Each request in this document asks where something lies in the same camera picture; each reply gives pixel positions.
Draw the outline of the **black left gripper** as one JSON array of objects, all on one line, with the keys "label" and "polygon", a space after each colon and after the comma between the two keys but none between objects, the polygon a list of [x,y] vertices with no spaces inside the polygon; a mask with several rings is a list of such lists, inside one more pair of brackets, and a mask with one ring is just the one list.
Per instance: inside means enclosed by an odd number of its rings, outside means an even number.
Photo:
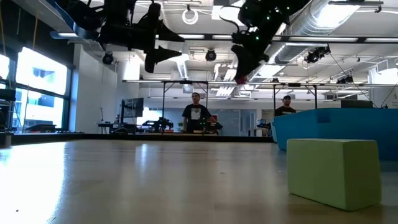
[{"label": "black left gripper", "polygon": [[157,21],[154,27],[140,23],[128,26],[107,22],[101,28],[99,43],[104,49],[108,44],[111,44],[126,47],[128,50],[138,49],[148,52],[144,61],[144,69],[148,73],[153,73],[155,65],[159,62],[182,55],[181,52],[165,49],[161,46],[155,49],[157,31],[159,40],[185,42],[183,37],[171,31],[161,21]]}]

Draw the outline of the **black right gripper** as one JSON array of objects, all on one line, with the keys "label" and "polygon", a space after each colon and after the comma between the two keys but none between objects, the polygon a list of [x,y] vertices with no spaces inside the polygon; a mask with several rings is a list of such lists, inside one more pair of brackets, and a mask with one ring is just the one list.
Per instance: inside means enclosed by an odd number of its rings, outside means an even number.
[{"label": "black right gripper", "polygon": [[[269,56],[265,54],[265,50],[271,43],[271,35],[260,30],[254,32],[239,30],[232,34],[232,38],[234,45],[231,50],[238,60],[234,79],[239,80],[244,77],[244,81],[248,81],[249,75],[261,65],[259,61],[269,61]],[[255,59],[255,61],[248,62],[248,57]]]}]

